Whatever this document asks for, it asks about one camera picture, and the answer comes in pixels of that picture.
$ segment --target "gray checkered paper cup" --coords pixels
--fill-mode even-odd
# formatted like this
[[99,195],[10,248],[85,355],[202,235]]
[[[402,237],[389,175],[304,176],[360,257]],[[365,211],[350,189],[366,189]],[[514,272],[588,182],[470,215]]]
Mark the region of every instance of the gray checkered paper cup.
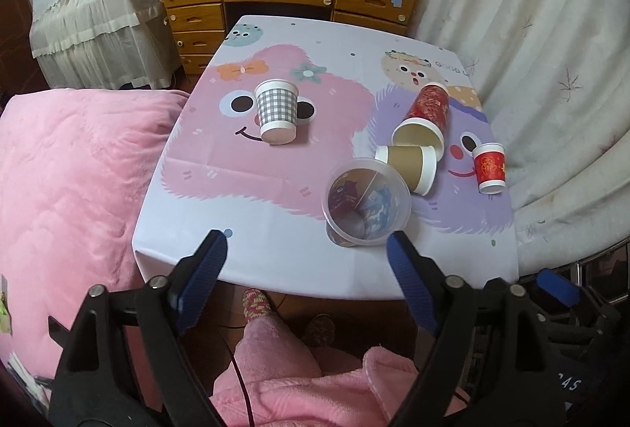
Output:
[[270,145],[284,145],[295,139],[297,86],[284,79],[258,84],[254,96],[260,120],[260,138]]

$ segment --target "pink blanket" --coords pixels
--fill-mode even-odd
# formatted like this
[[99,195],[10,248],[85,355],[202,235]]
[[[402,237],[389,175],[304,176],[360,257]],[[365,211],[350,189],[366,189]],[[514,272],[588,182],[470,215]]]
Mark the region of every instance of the pink blanket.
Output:
[[[234,356],[254,422],[266,427],[384,427],[418,375],[411,360],[383,347],[368,350],[362,362],[332,348],[309,349],[275,314],[247,325]],[[228,427],[249,426],[232,364],[210,400]],[[464,407],[453,397],[447,414]]]
[[149,181],[188,95],[58,89],[11,99],[0,118],[0,273],[17,353],[52,377],[87,289],[142,284],[131,238]]

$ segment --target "large red cup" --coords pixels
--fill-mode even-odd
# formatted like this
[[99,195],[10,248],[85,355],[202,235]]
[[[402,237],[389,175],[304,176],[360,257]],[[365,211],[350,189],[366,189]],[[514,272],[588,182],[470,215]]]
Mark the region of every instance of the large red cup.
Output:
[[404,120],[396,127],[392,143],[399,147],[433,147],[439,161],[444,154],[448,123],[448,92],[439,82],[424,86]]
[[505,149],[499,143],[479,145],[472,151],[479,192],[497,194],[505,189]]

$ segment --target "blue gripper pad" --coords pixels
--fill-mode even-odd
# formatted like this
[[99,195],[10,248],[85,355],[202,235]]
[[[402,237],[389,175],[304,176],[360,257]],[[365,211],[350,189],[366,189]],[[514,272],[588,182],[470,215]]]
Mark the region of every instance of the blue gripper pad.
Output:
[[396,275],[416,325],[437,336],[439,325],[435,315],[434,298],[411,262],[413,257],[419,255],[410,243],[405,244],[405,241],[408,242],[406,236],[403,234],[402,239],[398,233],[401,232],[395,232],[387,238],[389,265]]
[[228,240],[218,230],[213,230],[201,243],[194,256],[201,256],[196,269],[176,298],[175,330],[182,335],[199,321],[210,292],[228,257]]
[[580,288],[549,269],[543,269],[538,273],[536,284],[567,308],[572,308],[580,302]]

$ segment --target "patterned slipper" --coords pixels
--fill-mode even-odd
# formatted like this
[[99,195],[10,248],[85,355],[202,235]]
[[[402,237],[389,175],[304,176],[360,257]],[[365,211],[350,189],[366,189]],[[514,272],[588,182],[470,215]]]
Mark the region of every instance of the patterned slipper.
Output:
[[248,288],[243,292],[243,315],[245,315],[247,322],[271,312],[272,306],[265,292],[258,288]]
[[329,347],[335,341],[335,323],[330,315],[319,314],[306,326],[302,342],[308,347]]

